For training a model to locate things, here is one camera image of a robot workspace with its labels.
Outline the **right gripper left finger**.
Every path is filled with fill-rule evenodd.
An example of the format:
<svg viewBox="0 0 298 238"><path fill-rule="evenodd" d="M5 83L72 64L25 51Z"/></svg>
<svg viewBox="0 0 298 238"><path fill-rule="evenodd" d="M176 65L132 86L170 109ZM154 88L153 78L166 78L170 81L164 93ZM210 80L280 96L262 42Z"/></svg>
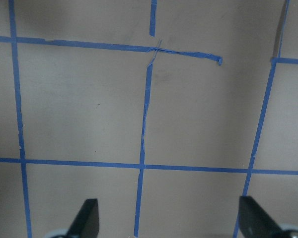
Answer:
<svg viewBox="0 0 298 238"><path fill-rule="evenodd" d="M100 230L98 199L84 201L68 229L58 229L46 234L47 238L97 238Z"/></svg>

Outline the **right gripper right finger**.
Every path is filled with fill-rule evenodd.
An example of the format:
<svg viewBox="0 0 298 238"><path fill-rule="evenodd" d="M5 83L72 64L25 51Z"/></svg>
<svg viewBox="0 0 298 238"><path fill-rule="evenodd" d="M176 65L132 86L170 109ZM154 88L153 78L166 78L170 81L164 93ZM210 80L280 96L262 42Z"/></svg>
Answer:
<svg viewBox="0 0 298 238"><path fill-rule="evenodd" d="M241 196L238 225L245 238L298 238L298 228L278 225L251 196Z"/></svg>

